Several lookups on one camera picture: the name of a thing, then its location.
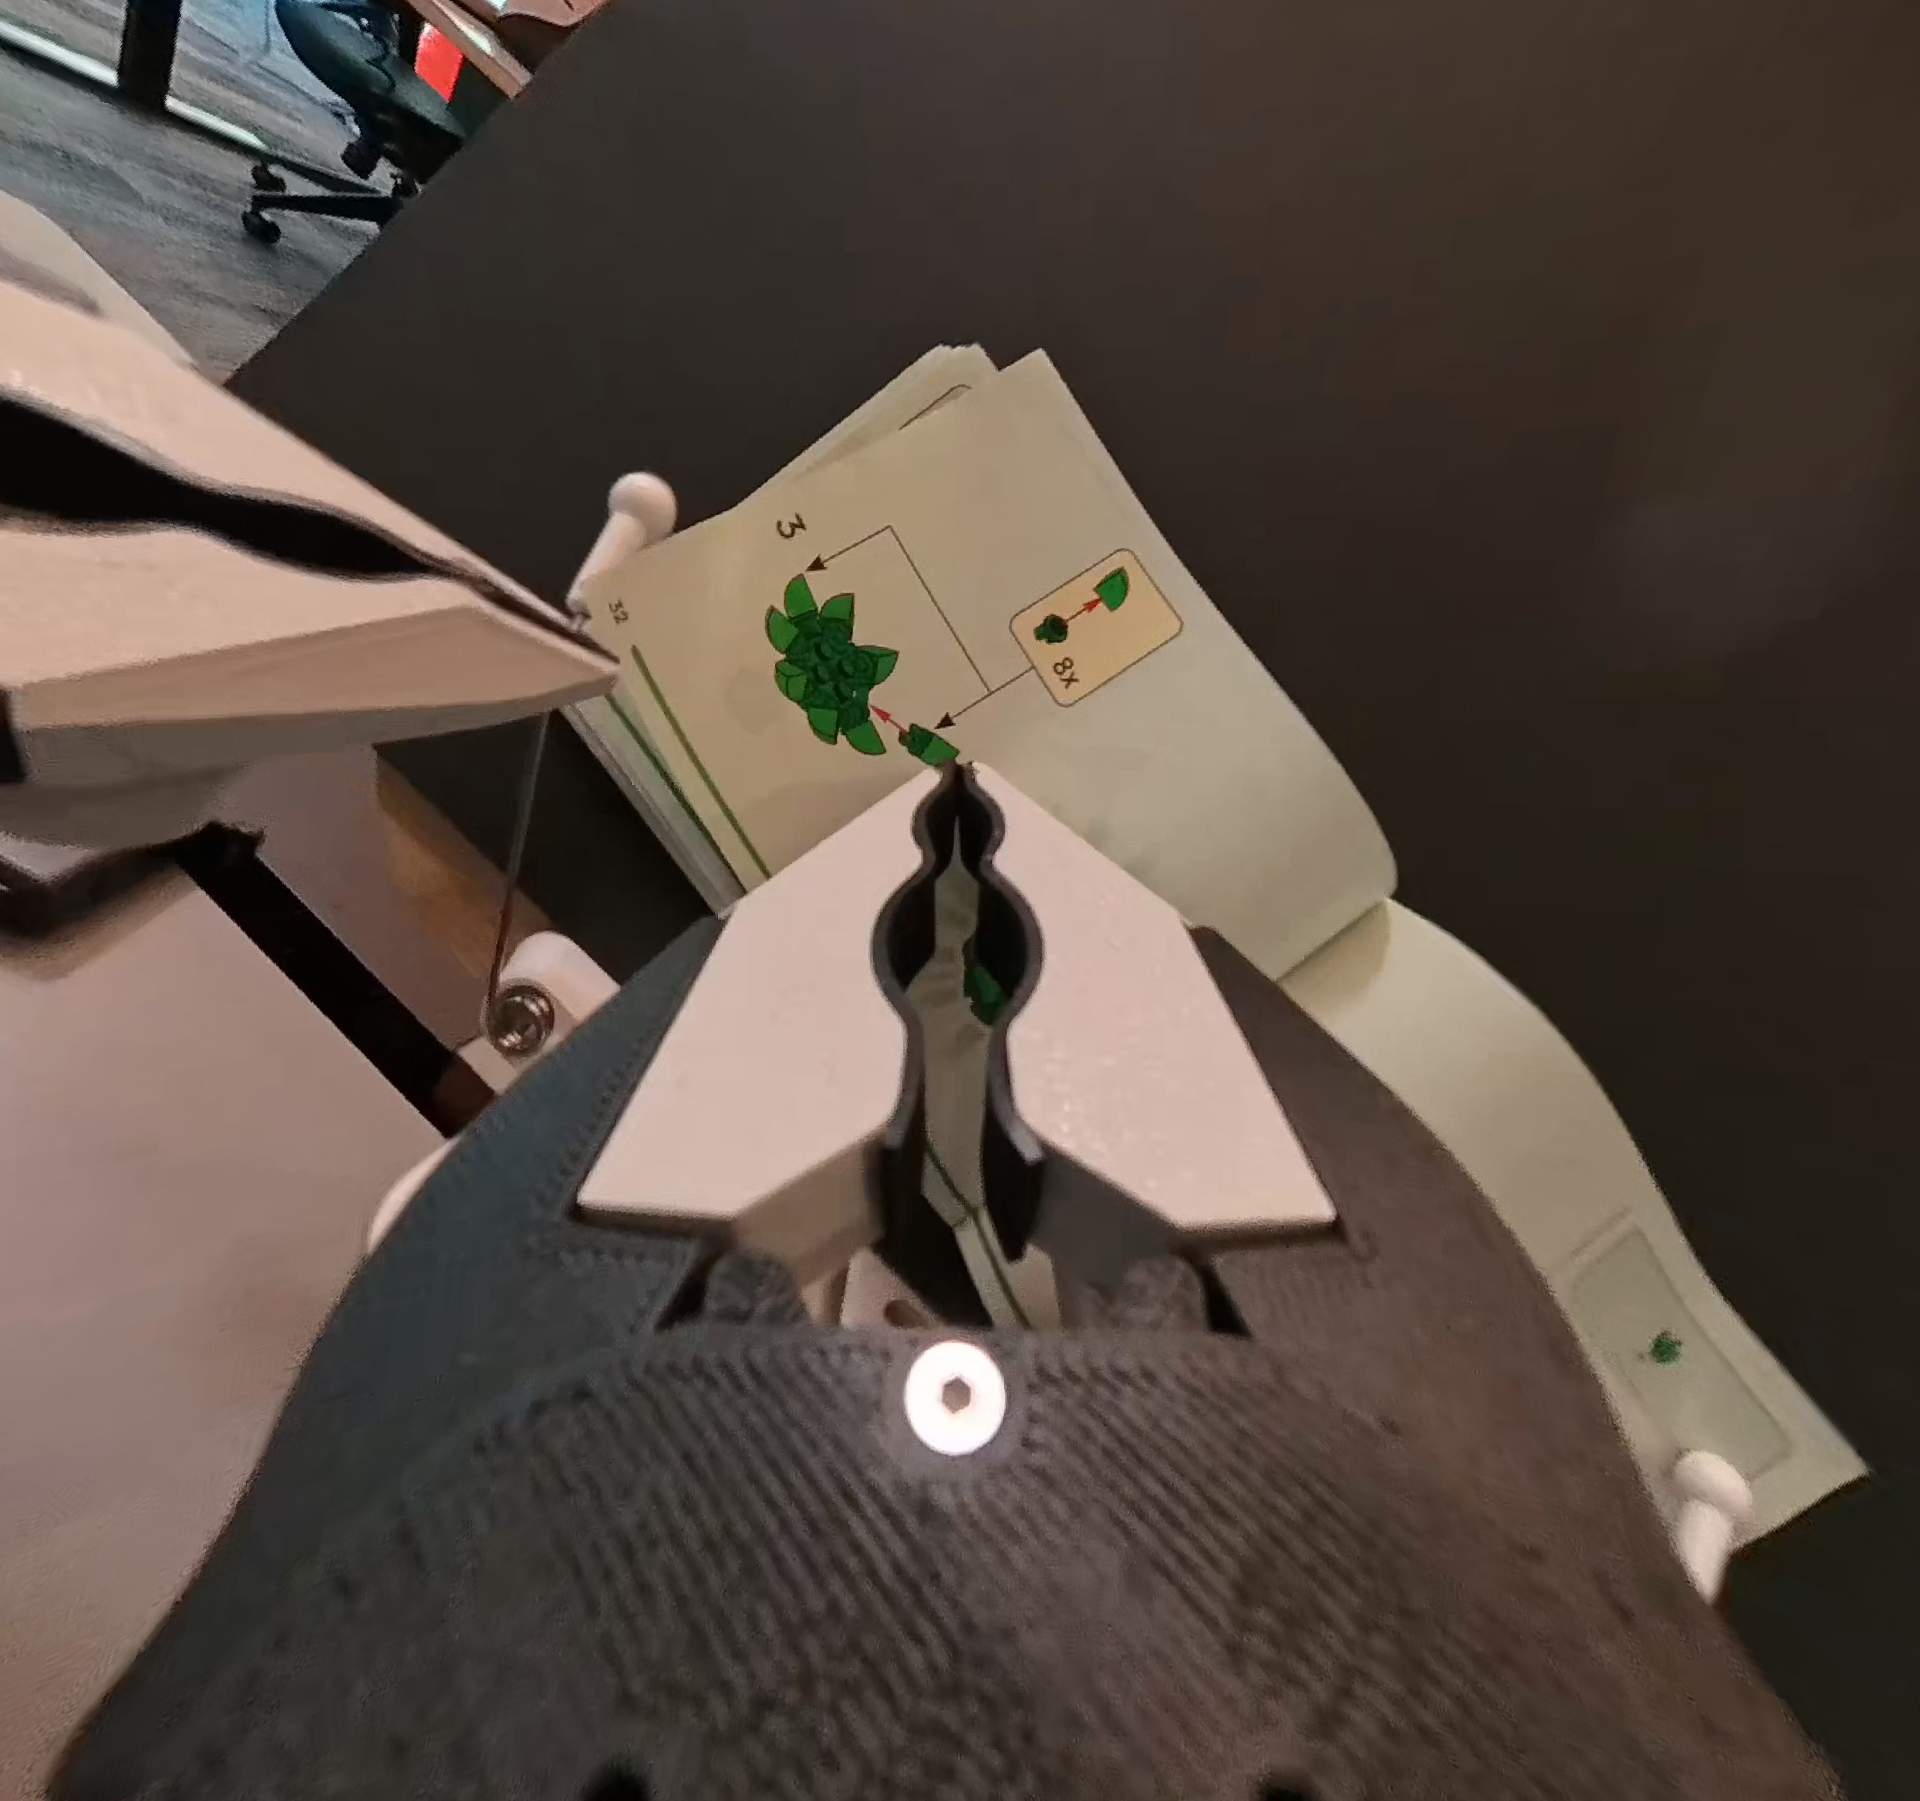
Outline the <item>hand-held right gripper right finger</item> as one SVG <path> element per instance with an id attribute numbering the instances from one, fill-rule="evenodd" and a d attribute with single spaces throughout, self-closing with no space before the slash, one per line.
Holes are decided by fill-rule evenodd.
<path id="1" fill-rule="evenodd" d="M 1335 1228 L 1274 1080 L 1188 918 L 995 770 L 963 770 L 989 1007 L 980 1190 L 1003 1250 L 1115 1286 Z"/>

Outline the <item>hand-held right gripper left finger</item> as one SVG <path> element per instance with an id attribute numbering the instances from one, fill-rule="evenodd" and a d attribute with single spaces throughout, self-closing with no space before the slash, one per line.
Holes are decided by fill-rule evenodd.
<path id="1" fill-rule="evenodd" d="M 769 1255 L 805 1286 L 872 1250 L 963 1317 L 963 1250 L 924 1195 L 924 1022 L 963 770 L 900 791 L 733 903 L 591 1162 L 603 1225 Z"/>

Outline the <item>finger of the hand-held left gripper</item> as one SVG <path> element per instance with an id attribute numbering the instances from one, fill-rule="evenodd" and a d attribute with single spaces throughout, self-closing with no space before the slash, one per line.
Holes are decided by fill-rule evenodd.
<path id="1" fill-rule="evenodd" d="M 4 195 L 4 517 L 192 527 L 342 581 L 538 594 L 228 393 L 65 229 Z"/>
<path id="2" fill-rule="evenodd" d="M 4 834 L 162 845 L 260 763 L 532 718 L 615 673 L 548 606 L 471 575 L 6 518 Z"/>

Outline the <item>instruction booklet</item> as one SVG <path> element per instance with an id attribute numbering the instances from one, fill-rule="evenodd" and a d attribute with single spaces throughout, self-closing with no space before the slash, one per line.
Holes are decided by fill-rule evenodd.
<path id="1" fill-rule="evenodd" d="M 573 721 L 717 910 L 909 772 L 989 763 L 1279 979 L 1465 1162 L 1656 1484 L 1721 1453 L 1756 1538 L 1867 1477 L 1593 1067 L 1395 897 L 1364 794 L 1043 351 L 927 350 L 733 509 L 612 567 L 585 625 L 618 682 Z"/>

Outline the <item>white book stand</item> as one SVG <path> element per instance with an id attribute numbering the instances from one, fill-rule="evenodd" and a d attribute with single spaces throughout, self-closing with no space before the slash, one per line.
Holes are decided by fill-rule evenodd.
<path id="1" fill-rule="evenodd" d="M 663 478 L 649 472 L 618 478 L 608 488 L 608 518 L 566 587 L 569 616 L 585 622 L 591 613 L 591 587 L 612 567 L 663 543 L 675 518 L 676 497 Z M 1683 1453 L 1674 1462 L 1671 1489 L 1674 1548 L 1702 1599 L 1714 1600 L 1723 1590 L 1738 1536 L 1754 1517 L 1754 1489 L 1733 1462 L 1711 1448 Z"/>

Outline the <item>black office chair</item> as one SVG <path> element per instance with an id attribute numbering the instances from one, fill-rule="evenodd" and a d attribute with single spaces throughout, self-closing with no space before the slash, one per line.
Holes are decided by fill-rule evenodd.
<path id="1" fill-rule="evenodd" d="M 302 68 L 353 116 L 339 186 L 307 171 L 313 195 L 286 187 L 286 154 L 253 160 L 253 195 L 241 212 L 250 242 L 274 248 L 281 215 L 333 218 L 383 229 L 421 186 L 466 147 L 469 127 L 426 77 L 409 66 L 395 11 L 368 0 L 274 0 L 278 29 Z"/>

